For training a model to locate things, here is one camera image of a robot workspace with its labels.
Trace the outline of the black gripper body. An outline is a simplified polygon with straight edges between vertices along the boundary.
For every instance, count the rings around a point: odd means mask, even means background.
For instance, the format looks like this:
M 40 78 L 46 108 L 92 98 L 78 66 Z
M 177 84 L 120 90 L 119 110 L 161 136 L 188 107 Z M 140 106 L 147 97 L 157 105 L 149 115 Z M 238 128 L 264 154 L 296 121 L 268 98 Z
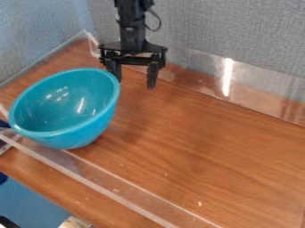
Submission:
M 155 62 L 161 69 L 165 66 L 165 53 L 168 48 L 144 42 L 140 51 L 125 50 L 119 42 L 98 44 L 100 63 L 108 70 L 115 70 L 120 65 L 147 66 Z

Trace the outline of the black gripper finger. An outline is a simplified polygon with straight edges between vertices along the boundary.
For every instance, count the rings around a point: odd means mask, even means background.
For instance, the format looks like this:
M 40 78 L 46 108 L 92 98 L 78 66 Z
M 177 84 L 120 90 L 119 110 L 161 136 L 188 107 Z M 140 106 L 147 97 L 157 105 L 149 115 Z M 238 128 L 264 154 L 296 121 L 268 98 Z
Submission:
M 149 63 L 147 66 L 147 88 L 152 89 L 157 81 L 157 64 L 155 62 Z
M 106 60 L 104 62 L 105 69 L 113 74 L 117 81 L 121 81 L 121 66 L 113 60 Z

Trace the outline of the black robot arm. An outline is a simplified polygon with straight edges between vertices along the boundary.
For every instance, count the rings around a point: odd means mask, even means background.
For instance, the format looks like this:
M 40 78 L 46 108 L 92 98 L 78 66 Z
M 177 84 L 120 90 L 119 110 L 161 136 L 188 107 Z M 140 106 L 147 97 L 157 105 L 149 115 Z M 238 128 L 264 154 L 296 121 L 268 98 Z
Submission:
M 145 24 L 145 12 L 149 12 L 157 20 L 157 14 L 151 7 L 153 0 L 113 0 L 117 10 L 115 17 L 119 25 L 120 40 L 112 43 L 98 44 L 100 63 L 121 81 L 121 66 L 147 66 L 147 88 L 156 86 L 157 71 L 165 67 L 165 46 L 151 44 L 145 39 L 145 29 L 157 31 L 161 22 L 155 29 Z

